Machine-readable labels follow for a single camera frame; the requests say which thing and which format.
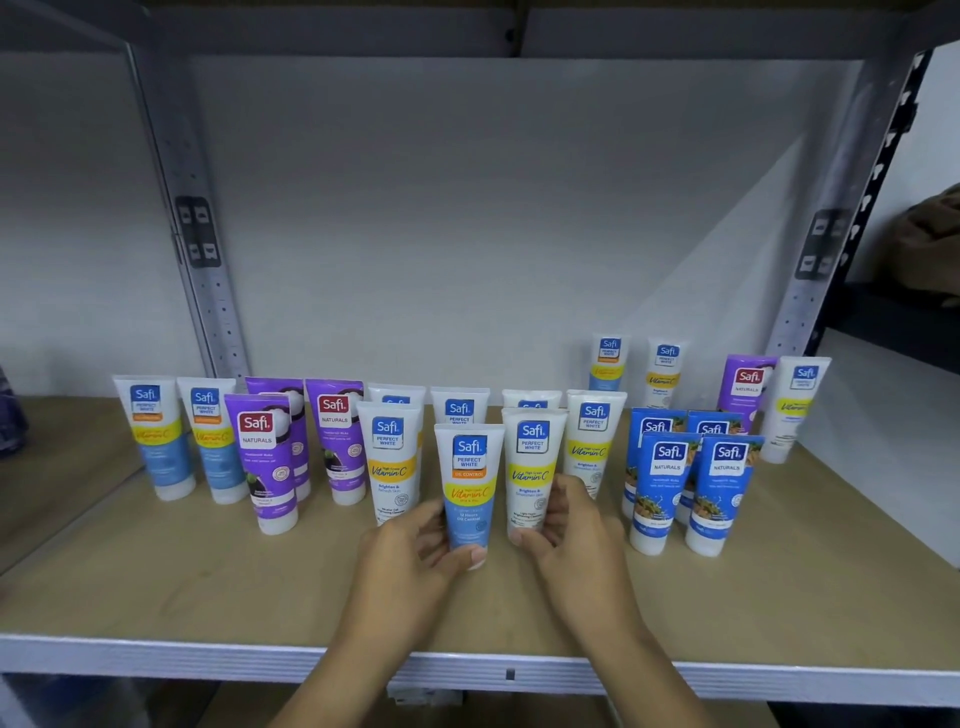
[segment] white tube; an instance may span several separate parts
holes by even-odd
[[[504,407],[507,472],[507,534],[515,528],[543,530],[564,437],[565,409]]]
[[[430,387],[430,400],[440,425],[482,425],[487,421],[490,387]]]
[[[123,411],[140,446],[160,500],[178,500],[197,487],[180,421],[177,381],[172,376],[114,376]]]
[[[764,437],[760,459],[785,463],[797,441],[797,428],[806,418],[820,382],[830,365],[829,356],[781,356],[774,383],[767,392],[769,406],[760,434]]]
[[[504,389],[503,406],[557,409],[564,395],[559,389]]]
[[[426,387],[419,384],[364,384],[364,398],[369,401],[382,401],[392,404],[413,404],[420,408],[420,431],[417,433],[417,474],[414,476],[414,502],[420,502],[420,473],[423,465],[423,403],[426,400]]]
[[[417,504],[417,441],[423,428],[423,406],[358,401],[356,407],[367,453],[373,511],[376,524],[383,525]]]
[[[566,452],[564,473],[577,475],[596,498],[610,457],[610,443],[627,402],[626,392],[566,390]]]
[[[640,406],[666,409],[680,383],[680,369],[689,343],[659,336],[650,336],[647,343],[650,351]]]
[[[236,391],[237,380],[178,376],[177,387],[200,449],[213,501],[227,505],[243,500],[250,489],[224,403],[224,395]]]
[[[434,425],[450,548],[490,542],[503,425]],[[480,562],[473,569],[479,569]]]
[[[590,380],[594,392],[616,392],[630,353],[630,337],[620,333],[595,333],[590,345]]]

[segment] wall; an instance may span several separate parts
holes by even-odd
[[[127,68],[0,54],[0,366],[21,394],[111,395],[203,365]]]
[[[252,370],[586,384],[592,330],[762,351],[856,64],[196,59]],[[645,346],[635,347],[631,382]]]
[[[960,376],[833,329],[817,353],[833,362],[801,441],[960,568]]]
[[[937,48],[917,94],[917,118],[890,164],[876,196],[848,280],[872,280],[880,237],[911,205],[960,182],[960,40]]]

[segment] white cap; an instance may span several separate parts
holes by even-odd
[[[268,536],[279,536],[281,533],[286,533],[295,525],[300,519],[300,512],[294,508],[290,513],[285,516],[280,516],[278,519],[261,519],[259,516],[256,519],[256,522],[260,526],[260,530]]]
[[[300,485],[297,486],[297,502],[306,500],[310,495],[310,478],[304,480]]]
[[[156,497],[160,500],[180,500],[182,497],[187,497],[193,493],[193,489],[196,487],[197,478],[189,475],[185,480],[173,485],[155,485],[154,490],[156,491]]]
[[[677,504],[677,512],[673,514],[673,517],[683,525],[690,525],[690,509],[682,503]]]
[[[633,525],[630,526],[630,546],[647,556],[660,556],[666,548],[666,536],[654,538],[646,536],[637,531]]]
[[[246,480],[241,480],[232,488],[210,488],[210,494],[213,496],[214,503],[230,505],[231,503],[239,503],[249,496],[250,488],[247,487]]]
[[[690,546],[690,550],[694,553],[699,553],[701,556],[719,556],[720,551],[723,550],[723,544],[727,542],[727,539],[709,539],[706,536],[701,536],[692,528],[686,530],[686,544]]]
[[[364,499],[367,494],[367,483],[360,483],[359,488],[349,491],[335,491],[331,488],[330,494],[333,496],[333,502],[337,505],[353,505]]]
[[[763,443],[763,447],[760,448],[760,459],[774,465],[782,465],[786,462],[786,456],[790,454],[792,447],[790,445],[784,447],[773,443]]]

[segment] person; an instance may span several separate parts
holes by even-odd
[[[619,519],[600,514],[580,478],[556,475],[543,532],[517,529],[512,540],[536,562],[550,604],[583,648],[624,726],[712,725],[640,615]],[[359,725],[430,631],[454,579],[486,556],[477,545],[449,549],[439,500],[364,534],[326,654],[271,727]]]

